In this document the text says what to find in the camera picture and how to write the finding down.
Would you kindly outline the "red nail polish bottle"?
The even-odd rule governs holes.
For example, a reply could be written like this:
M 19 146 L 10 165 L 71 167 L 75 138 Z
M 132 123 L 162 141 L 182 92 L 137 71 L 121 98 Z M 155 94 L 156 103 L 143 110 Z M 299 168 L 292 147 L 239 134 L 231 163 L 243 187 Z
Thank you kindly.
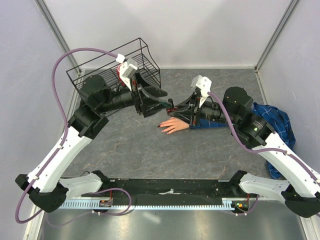
M 167 113 L 167 114 L 169 114 L 169 113 L 174 112 L 174 111 L 176 111 L 176 110 L 178 110 L 178 108 L 177 108 L 177 107 L 174 107 L 174 108 L 168 108 L 168 109 L 166 110 L 166 113 Z

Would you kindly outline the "black nail polish cap brush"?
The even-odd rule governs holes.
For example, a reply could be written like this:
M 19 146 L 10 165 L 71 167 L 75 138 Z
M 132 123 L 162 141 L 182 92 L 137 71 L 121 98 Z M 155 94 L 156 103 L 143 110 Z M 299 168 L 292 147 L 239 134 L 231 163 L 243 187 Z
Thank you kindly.
M 173 109 L 173 108 L 175 107 L 174 102 L 173 102 L 173 99 L 172 99 L 172 98 L 169 98 L 169 99 L 168 99 L 168 102 L 170 103 L 170 109 Z

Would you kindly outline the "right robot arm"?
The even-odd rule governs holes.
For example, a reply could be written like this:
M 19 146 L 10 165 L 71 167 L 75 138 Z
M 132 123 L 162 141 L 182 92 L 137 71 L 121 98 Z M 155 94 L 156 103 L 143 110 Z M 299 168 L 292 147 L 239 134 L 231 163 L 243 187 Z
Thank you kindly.
M 228 88 L 223 99 L 209 94 L 206 101 L 200 89 L 182 103 L 167 110 L 169 119 L 159 126 L 172 134 L 184 129 L 229 127 L 245 151 L 267 161 L 271 178 L 238 171 L 229 191 L 235 197 L 244 193 L 275 199 L 293 213 L 309 218 L 320 214 L 320 175 L 294 152 L 296 142 L 288 115 L 271 105 L 253 101 L 241 87 Z

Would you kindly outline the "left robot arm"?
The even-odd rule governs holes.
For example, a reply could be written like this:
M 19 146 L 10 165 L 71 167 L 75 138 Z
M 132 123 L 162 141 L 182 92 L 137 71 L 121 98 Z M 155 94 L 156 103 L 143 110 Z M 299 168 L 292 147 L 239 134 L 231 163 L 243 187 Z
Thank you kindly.
M 80 177 L 62 177 L 75 157 L 109 122 L 106 113 L 134 106 L 138 114 L 147 118 L 173 108 L 172 100 L 163 99 L 167 92 L 151 86 L 140 72 L 117 75 L 119 85 L 115 89 L 100 75 L 84 80 L 79 90 L 81 105 L 68 120 L 61 140 L 32 172 L 15 179 L 41 210 L 51 213 L 67 199 L 91 193 L 104 197 L 109 193 L 110 180 L 99 170 Z

